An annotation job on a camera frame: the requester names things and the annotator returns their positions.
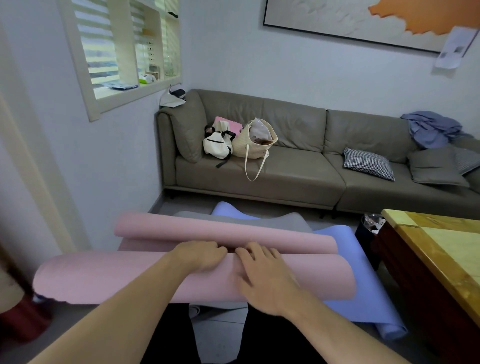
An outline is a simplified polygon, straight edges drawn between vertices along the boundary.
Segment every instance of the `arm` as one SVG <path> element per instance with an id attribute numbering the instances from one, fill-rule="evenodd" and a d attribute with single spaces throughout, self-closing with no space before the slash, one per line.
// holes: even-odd
<path id="1" fill-rule="evenodd" d="M 276 249 L 257 243 L 247 249 L 236 250 L 250 281 L 239 278 L 242 294 L 256 309 L 291 321 L 328 364 L 408 364 L 303 290 Z"/>
<path id="2" fill-rule="evenodd" d="M 183 280 L 195 271 L 215 268 L 226 254 L 227 249 L 215 242 L 179 244 L 30 364 L 139 363 Z"/>

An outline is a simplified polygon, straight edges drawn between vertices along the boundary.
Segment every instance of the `blue yoga mat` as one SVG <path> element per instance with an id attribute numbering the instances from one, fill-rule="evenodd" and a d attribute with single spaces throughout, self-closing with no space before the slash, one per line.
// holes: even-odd
<path id="1" fill-rule="evenodd" d="M 212 215 L 243 220 L 259 219 L 243 214 L 227 202 L 218 203 Z M 348 261 L 357 281 L 357 294 L 352 300 L 326 301 L 325 304 L 352 322 L 375 324 L 384 340 L 404 337 L 408 333 L 407 328 L 352 229 L 345 225 L 336 225 L 313 233 L 334 237 L 338 245 L 338 253 Z"/>

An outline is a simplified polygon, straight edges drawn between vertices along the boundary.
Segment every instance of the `houndstooth pillow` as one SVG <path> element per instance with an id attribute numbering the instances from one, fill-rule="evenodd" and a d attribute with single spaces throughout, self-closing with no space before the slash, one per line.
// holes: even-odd
<path id="1" fill-rule="evenodd" d="M 458 172 L 463 176 L 480 167 L 480 154 L 473 150 L 454 147 L 455 164 Z"/>
<path id="2" fill-rule="evenodd" d="M 390 167 L 390 162 L 387 158 L 350 148 L 345 148 L 343 155 L 345 156 L 345 163 L 343 164 L 345 168 L 368 173 L 384 180 L 395 181 L 392 167 Z"/>

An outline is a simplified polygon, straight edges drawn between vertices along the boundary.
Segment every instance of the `forearm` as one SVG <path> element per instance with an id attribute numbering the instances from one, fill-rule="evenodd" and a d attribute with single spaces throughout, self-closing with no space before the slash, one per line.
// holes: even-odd
<path id="1" fill-rule="evenodd" d="M 328 364 L 408 363 L 308 292 L 302 291 L 286 308 L 284 316 Z"/>
<path id="2" fill-rule="evenodd" d="M 189 269 L 165 255 L 102 303 L 31 364 L 137 364 Z"/>

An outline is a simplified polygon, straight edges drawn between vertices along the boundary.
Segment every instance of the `wooden table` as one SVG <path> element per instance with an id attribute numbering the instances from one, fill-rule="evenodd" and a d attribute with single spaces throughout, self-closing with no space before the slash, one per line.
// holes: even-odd
<path id="1" fill-rule="evenodd" d="M 374 244 L 432 345 L 449 363 L 480 363 L 480 221 L 382 215 Z"/>

